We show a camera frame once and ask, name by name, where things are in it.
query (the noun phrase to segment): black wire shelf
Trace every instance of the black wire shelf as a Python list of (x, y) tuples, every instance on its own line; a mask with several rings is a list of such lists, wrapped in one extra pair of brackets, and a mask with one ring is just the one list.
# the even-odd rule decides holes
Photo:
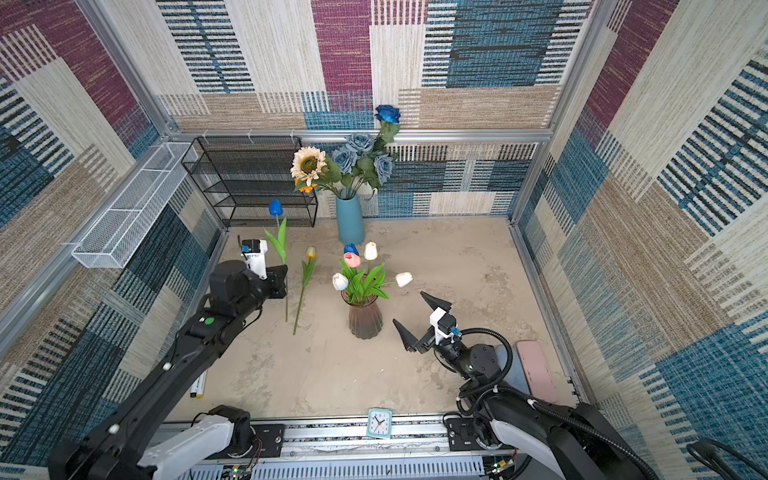
[(317, 195), (294, 191), (290, 176), (299, 148), (295, 137), (198, 137), (198, 160), (182, 164), (226, 227), (274, 226), (275, 199), (291, 227), (314, 227)]

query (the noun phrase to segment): pink pad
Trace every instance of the pink pad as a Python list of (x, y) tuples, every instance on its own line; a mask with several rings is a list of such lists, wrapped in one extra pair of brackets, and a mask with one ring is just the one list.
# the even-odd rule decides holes
[(518, 350), (531, 395), (545, 402), (556, 403), (558, 391), (552, 383), (552, 375), (547, 367), (541, 345), (535, 340), (521, 340), (515, 344), (515, 348)]

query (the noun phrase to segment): teal alarm clock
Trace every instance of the teal alarm clock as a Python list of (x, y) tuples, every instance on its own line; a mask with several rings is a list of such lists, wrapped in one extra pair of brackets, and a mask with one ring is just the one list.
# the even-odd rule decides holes
[(392, 437), (392, 410), (370, 409), (368, 411), (368, 431), (374, 439), (389, 439)]

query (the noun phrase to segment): patterned wallpaper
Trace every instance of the patterned wallpaper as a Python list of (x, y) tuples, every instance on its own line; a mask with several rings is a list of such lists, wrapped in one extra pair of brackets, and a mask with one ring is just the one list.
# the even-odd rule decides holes
[(767, 41), (763, 0), (620, 0), (520, 221), (589, 394), (663, 478), (714, 476), (700, 435), (768, 468)]
[(219, 235), (185, 179), (123, 270), (75, 268), (0, 363), (0, 472), (44, 472), (59, 441), (134, 390), (186, 320)]
[(72, 0), (0, 0), (0, 310), (158, 139)]
[[(315, 144), (333, 151), (341, 144)], [(392, 178), (360, 188), (364, 217), (509, 215), (536, 144), (391, 144), (400, 154)], [(335, 217), (336, 198), (317, 192), (317, 216)]]
[(186, 129), (546, 127), (590, 0), (104, 0)]

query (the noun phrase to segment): metal mesh rack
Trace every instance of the metal mesh rack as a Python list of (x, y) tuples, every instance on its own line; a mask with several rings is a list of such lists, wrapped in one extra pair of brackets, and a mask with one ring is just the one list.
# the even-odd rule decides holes
[(270, 202), (280, 200), (291, 227), (314, 227), (317, 196), (294, 192), (295, 137), (198, 137), (184, 168), (227, 227), (271, 227)]
[(195, 155), (189, 146), (167, 142), (159, 147), (85, 234), (72, 256), (86, 268), (125, 268), (186, 176), (179, 160), (182, 155)]

